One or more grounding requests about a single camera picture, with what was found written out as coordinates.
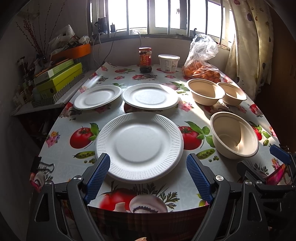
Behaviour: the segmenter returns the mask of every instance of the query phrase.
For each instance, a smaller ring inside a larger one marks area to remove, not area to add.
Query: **sauce jar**
[[[140,55],[140,72],[150,73],[152,71],[151,67],[151,55],[152,55],[152,48],[144,47],[139,48],[139,55]]]

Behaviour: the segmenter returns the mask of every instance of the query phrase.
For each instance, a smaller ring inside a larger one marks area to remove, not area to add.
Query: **floral tablecloth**
[[[186,157],[190,153],[198,155],[207,152],[201,162],[209,166],[214,174],[222,175],[229,181],[238,181],[236,172],[238,161],[228,160],[216,151],[210,131],[210,117],[218,111],[233,112],[253,126],[259,140],[259,151],[246,161],[263,177],[269,176],[282,164],[269,153],[272,144],[279,145],[263,113],[248,98],[239,106],[227,106],[221,100],[214,106],[202,106],[194,102],[186,88],[187,77],[179,68],[175,73],[164,73],[159,65],[154,65],[150,74],[141,74],[139,67],[119,67],[105,63],[98,69],[73,96],[52,127],[40,152],[42,162],[55,164],[52,173],[45,173],[46,179],[54,183],[67,182],[75,175],[81,175],[92,165],[96,157],[95,140],[99,130],[113,118],[141,111],[125,104],[121,97],[94,110],[74,109],[74,100],[80,93],[98,85],[116,85],[123,90],[140,83],[159,83],[174,89],[180,101],[177,106],[163,111],[155,111],[171,119],[179,126],[184,140],[184,152],[178,165],[166,176],[152,183],[128,184],[106,176],[97,198],[90,207],[105,210],[135,213],[160,213],[194,209],[207,205],[200,195],[186,169]],[[224,82],[232,83],[221,73]]]

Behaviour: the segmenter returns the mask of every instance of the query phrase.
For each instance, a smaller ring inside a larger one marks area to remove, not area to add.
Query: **white plastic tub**
[[[179,56],[169,55],[169,54],[160,54],[158,57],[160,61],[161,71],[167,72],[167,73],[176,72],[176,68],[180,59]]]

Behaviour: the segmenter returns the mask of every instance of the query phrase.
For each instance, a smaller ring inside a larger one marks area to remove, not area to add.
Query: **blue gripper pad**
[[[187,156],[186,166],[202,199],[211,203],[213,201],[211,185],[191,154]]]
[[[96,198],[109,168],[110,157],[108,154],[105,154],[105,156],[101,160],[101,163],[98,165],[96,171],[86,185],[86,195],[83,198],[85,203],[89,204],[91,200],[94,200]]]
[[[278,147],[277,145],[273,144],[269,152],[271,155],[275,156],[277,159],[279,159],[281,162],[285,164],[290,164],[291,163],[291,156],[289,153],[285,152],[283,149]]]

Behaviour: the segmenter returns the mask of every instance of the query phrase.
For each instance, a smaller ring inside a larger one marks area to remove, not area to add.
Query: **bag of oranges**
[[[189,54],[183,67],[183,74],[187,77],[210,80],[214,83],[220,82],[219,70],[205,62],[215,57],[217,53],[217,44],[211,37],[205,34],[196,35],[190,44]]]

